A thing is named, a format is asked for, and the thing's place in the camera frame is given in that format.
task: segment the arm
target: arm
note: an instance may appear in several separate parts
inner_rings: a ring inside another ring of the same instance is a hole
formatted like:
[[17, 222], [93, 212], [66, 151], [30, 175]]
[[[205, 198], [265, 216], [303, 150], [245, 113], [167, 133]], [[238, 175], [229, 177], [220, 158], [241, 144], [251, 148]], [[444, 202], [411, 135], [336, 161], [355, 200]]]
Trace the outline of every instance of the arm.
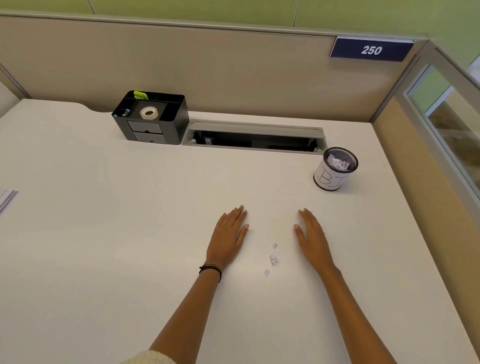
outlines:
[[[240, 229], [246, 216], [247, 211], [243, 211], [243, 206], [235, 208], [228, 215], [222, 215], [210, 240], [205, 264], [215, 264], [223, 272], [235, 259], [248, 230], [248, 225]], [[150, 350], [161, 352], [177, 364], [196, 362], [218, 278], [218, 272], [213, 269], [206, 269], [199, 274]]]
[[307, 228], [305, 238], [301, 227], [294, 226], [300, 248], [324, 283], [352, 364], [395, 364], [335, 266], [317, 219], [307, 209], [299, 214]]

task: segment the black bracelet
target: black bracelet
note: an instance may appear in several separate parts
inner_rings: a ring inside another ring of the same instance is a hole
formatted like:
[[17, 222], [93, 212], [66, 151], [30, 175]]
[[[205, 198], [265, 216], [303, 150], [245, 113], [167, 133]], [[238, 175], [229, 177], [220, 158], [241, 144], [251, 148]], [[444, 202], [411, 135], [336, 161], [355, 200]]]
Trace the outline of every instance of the black bracelet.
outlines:
[[204, 264], [199, 268], [200, 268], [200, 272], [198, 272], [198, 274], [200, 274], [205, 269], [215, 269], [218, 273], [220, 273], [220, 279], [218, 280], [218, 283], [220, 283], [220, 281], [222, 280], [222, 270], [220, 269], [219, 266], [216, 266], [215, 264]]

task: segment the number sign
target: number sign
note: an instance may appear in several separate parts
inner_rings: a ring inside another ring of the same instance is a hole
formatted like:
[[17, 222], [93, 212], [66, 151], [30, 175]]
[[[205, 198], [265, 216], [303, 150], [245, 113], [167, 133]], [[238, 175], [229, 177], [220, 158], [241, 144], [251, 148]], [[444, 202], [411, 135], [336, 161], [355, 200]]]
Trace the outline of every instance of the number sign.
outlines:
[[338, 36], [330, 57], [401, 62], [412, 47], [412, 40]]

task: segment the black desk organizer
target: black desk organizer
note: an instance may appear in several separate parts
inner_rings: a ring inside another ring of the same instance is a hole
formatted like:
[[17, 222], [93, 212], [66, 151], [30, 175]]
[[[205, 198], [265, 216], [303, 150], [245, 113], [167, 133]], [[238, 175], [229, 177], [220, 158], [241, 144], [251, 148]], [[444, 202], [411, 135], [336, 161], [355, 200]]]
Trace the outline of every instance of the black desk organizer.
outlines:
[[[112, 116], [128, 140], [159, 144], [180, 144], [189, 123], [184, 95], [144, 92], [148, 100], [136, 99], [129, 91]], [[154, 120], [142, 119], [140, 110], [153, 106], [158, 110]]]

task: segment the white sleeve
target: white sleeve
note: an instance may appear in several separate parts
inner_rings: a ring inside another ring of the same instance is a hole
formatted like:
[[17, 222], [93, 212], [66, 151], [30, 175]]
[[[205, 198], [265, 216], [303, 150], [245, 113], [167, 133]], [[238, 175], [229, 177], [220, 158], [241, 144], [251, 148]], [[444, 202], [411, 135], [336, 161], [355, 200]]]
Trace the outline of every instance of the white sleeve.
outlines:
[[120, 364], [175, 364], [175, 362], [160, 352], [146, 350]]

